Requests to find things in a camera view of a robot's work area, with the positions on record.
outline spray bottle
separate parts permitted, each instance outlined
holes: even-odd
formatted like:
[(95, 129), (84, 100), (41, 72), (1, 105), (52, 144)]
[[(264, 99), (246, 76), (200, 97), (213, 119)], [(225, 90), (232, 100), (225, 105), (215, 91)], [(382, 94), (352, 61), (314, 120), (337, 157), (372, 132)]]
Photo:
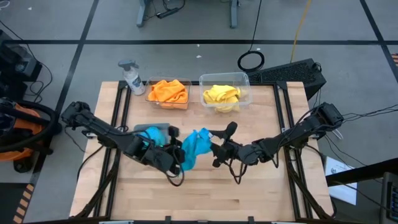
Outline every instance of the spray bottle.
[(121, 60), (118, 65), (124, 69), (123, 77), (132, 92), (137, 96), (145, 93), (145, 86), (142, 84), (141, 78), (136, 70), (136, 68), (139, 68), (136, 62), (133, 62), (132, 60)]

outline spray bottle nozzle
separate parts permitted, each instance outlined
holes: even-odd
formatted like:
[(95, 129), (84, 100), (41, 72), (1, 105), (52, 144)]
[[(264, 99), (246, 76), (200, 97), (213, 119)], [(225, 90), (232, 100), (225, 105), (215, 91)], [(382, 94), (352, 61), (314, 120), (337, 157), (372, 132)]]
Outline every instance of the spray bottle nozzle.
[(130, 71), (131, 67), (133, 68), (139, 68), (136, 62), (133, 62), (132, 60), (121, 60), (118, 63), (118, 66), (123, 68), (124, 71)]

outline yellow cloth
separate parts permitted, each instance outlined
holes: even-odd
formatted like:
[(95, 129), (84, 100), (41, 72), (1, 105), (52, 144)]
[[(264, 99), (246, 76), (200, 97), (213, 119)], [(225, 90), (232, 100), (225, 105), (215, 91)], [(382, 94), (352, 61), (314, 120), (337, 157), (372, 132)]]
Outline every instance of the yellow cloth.
[[(210, 90), (203, 93), (203, 98), (208, 104), (238, 103), (241, 97), (241, 90), (229, 85), (213, 85)], [(239, 105), (217, 106), (216, 111), (228, 113), (231, 110), (239, 111)]]
[(161, 103), (160, 106), (165, 109), (187, 109), (188, 108), (188, 92), (185, 86), (178, 80), (167, 82), (161, 80), (160, 82), (152, 85), (152, 91), (148, 95), (148, 100)]

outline white paper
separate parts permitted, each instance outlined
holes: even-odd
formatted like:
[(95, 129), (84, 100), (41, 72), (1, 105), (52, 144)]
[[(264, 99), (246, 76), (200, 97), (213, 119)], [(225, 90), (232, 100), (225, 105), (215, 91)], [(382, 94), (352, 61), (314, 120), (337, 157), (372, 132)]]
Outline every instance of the white paper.
[[(340, 161), (327, 157), (325, 175), (337, 174), (346, 170), (354, 169)], [(351, 187), (357, 188), (357, 183), (348, 184)], [(329, 187), (330, 196), (342, 200), (344, 202), (356, 205), (356, 190), (351, 189), (345, 185)]]

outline black hose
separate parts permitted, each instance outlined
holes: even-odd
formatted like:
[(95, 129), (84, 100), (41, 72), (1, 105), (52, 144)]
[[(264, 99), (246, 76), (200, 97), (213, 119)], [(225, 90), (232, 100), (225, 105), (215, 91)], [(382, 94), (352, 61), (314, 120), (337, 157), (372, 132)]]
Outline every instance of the black hose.
[(25, 139), (23, 141), (17, 142), (15, 144), (11, 144), (8, 146), (1, 146), (0, 147), (0, 153), (1, 152), (10, 152), (10, 151), (16, 151), (22, 147), (28, 147), (29, 144), (33, 143), (33, 142), (37, 142), (42, 140), (43, 138), (45, 138), (48, 135), (51, 135), (51, 131), (53, 131), (55, 129), (55, 125), (57, 125), (57, 120), (58, 120), (58, 116), (55, 113), (55, 111), (49, 107), (46, 107), (44, 105), (40, 105), (38, 103), (33, 103), (33, 102), (29, 102), (29, 101), (24, 101), (24, 100), (14, 100), (16, 103), (18, 103), (19, 105), (26, 107), (26, 108), (32, 108), (35, 110), (39, 110), (47, 115), (50, 116), (50, 122), (49, 125), (47, 125), (41, 132), (35, 134), (34, 136), (32, 136), (31, 138)]

